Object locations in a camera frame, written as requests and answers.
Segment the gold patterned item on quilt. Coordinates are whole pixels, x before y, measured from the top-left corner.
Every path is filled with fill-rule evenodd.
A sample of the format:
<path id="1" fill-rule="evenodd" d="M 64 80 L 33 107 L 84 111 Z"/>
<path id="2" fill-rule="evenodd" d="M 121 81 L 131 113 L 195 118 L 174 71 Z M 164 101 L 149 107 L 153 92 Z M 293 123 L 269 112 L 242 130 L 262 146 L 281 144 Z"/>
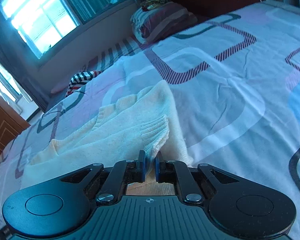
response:
<path id="1" fill-rule="evenodd" d="M 140 6 L 142 11 L 150 11 L 153 9 L 157 9 L 162 5 L 168 3 L 170 0 L 145 0 L 143 1 Z"/>

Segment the bedroom window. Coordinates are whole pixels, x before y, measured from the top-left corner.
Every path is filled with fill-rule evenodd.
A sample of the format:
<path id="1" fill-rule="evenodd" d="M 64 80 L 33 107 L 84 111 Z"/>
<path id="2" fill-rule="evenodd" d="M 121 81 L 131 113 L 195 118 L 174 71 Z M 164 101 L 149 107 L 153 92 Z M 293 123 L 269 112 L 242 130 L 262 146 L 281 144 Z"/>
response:
<path id="1" fill-rule="evenodd" d="M 130 0 L 0 0 L 0 42 L 17 39 L 39 60 L 79 26 Z"/>

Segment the brown wooden door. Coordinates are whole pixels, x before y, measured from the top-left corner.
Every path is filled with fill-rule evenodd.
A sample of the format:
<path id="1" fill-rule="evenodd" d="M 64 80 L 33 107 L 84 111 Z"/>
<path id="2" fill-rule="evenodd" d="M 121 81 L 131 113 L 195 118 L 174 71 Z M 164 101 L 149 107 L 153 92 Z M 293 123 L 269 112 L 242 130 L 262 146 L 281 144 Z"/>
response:
<path id="1" fill-rule="evenodd" d="M 29 126 L 30 124 L 26 120 L 0 99 L 0 155 L 8 143 Z"/>

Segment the patterned bed sheet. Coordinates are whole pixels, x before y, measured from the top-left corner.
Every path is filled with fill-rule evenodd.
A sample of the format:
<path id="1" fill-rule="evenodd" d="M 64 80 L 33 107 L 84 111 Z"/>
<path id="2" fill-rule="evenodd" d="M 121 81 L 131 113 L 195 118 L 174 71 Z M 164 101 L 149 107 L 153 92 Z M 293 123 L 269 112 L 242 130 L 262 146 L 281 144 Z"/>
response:
<path id="1" fill-rule="evenodd" d="M 123 56 L 52 106 L 0 156 L 1 208 L 24 166 L 102 106 L 168 82 L 188 154 L 275 188 L 296 205 L 300 239 L 300 8 L 256 3 Z"/>

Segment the striped folded quilt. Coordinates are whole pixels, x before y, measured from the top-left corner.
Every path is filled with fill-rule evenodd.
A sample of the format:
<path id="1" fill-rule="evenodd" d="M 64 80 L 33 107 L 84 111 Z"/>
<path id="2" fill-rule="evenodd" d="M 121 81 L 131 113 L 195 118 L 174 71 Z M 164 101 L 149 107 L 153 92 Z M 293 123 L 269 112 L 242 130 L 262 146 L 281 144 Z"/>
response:
<path id="1" fill-rule="evenodd" d="M 149 44 L 195 25 L 197 17 L 182 5 L 168 2 L 150 11 L 138 9 L 130 23 L 137 40 Z"/>

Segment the striped mattress cover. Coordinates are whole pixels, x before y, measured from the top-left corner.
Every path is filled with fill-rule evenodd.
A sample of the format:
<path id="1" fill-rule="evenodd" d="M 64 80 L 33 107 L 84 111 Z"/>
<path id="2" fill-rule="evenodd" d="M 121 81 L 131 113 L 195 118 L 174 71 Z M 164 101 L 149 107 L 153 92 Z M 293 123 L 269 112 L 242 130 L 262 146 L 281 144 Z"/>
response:
<path id="1" fill-rule="evenodd" d="M 51 89 L 51 94 L 57 94 L 64 89 L 67 91 L 70 79 L 79 72 L 89 72 L 93 70 L 104 72 L 122 56 L 133 56 L 146 48 L 147 45 L 140 43 L 134 35 L 124 38 L 112 47 L 100 52 L 82 67 L 79 67 L 77 71 L 66 74 L 66 76 Z"/>

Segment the black white striped cloth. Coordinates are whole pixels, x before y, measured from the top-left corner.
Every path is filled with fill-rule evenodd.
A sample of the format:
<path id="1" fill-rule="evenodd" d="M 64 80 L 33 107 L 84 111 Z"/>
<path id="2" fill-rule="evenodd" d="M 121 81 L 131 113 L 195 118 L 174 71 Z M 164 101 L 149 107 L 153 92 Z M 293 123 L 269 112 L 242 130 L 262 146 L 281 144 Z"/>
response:
<path id="1" fill-rule="evenodd" d="M 68 89 L 66 91 L 65 97 L 70 96 L 76 90 L 80 89 L 81 87 L 85 86 L 89 81 L 96 78 L 102 72 L 98 70 L 93 70 L 89 72 L 79 72 L 75 74 L 69 82 Z"/>

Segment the cream knit sweater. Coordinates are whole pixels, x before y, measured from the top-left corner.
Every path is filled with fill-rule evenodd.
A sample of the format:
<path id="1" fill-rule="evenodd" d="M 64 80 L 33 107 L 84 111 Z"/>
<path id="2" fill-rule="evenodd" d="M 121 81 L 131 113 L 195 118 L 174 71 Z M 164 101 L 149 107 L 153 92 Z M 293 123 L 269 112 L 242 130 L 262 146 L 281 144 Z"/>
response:
<path id="1" fill-rule="evenodd" d="M 147 184 L 154 180 L 158 152 L 168 160 L 192 164 L 179 123 L 174 96 L 167 82 L 144 88 L 99 109 L 63 140 L 53 139 L 25 166 L 21 188 L 33 186 L 93 163 L 112 167 L 146 154 Z"/>

